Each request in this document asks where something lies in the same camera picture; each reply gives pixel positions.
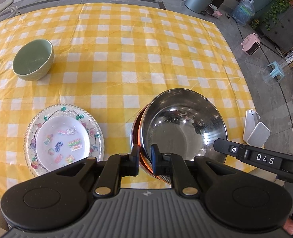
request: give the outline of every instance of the stool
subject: stool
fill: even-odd
[[[0,0],[0,15],[4,13],[5,11],[7,11],[8,9],[11,10],[11,14],[2,20],[6,20],[10,17],[13,17],[14,15],[20,15],[20,11],[18,11],[17,6],[14,5],[13,3],[14,3],[14,0]]]
[[[268,66],[274,65],[275,69],[270,72],[270,76],[271,77],[276,77],[276,76],[280,76],[281,78],[278,80],[278,82],[280,80],[282,80],[284,78],[284,72],[281,69],[280,65],[277,63],[277,61],[274,61],[273,63],[270,63]]]

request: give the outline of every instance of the white plate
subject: white plate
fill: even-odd
[[[89,156],[90,140],[85,127],[70,116],[56,116],[46,121],[37,134],[36,154],[48,170]]]
[[[57,104],[39,112],[30,122],[24,138],[24,154],[29,170],[34,176],[40,176],[49,171],[40,163],[36,154],[37,135],[42,125],[50,119],[60,116],[70,116],[79,121],[86,129],[90,139],[89,156],[103,160],[104,140],[102,131],[96,120],[85,110],[74,105]]]

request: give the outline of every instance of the gray cabinet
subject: gray cabinet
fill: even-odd
[[[260,25],[260,29],[281,48],[282,52],[287,52],[293,47],[293,8],[289,7],[286,12],[278,16],[278,19],[278,24],[272,23],[270,30],[266,29],[264,23]]]

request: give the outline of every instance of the yellow checkered tablecloth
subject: yellow checkered tablecloth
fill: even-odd
[[[17,51],[49,39],[55,52],[49,73],[26,82],[12,72]],[[213,23],[165,11],[121,4],[47,8],[0,23],[0,198],[32,178],[23,142],[28,124],[57,103],[84,108],[99,123],[108,156],[129,152],[129,134],[140,110],[176,87],[207,97],[221,113],[229,140],[242,142],[244,117],[254,108],[241,70]],[[227,158],[246,172],[253,168]],[[142,170],[123,187],[161,188]]]

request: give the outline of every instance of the finger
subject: finger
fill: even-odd
[[[288,218],[282,228],[290,235],[293,235],[293,221],[291,218]]]

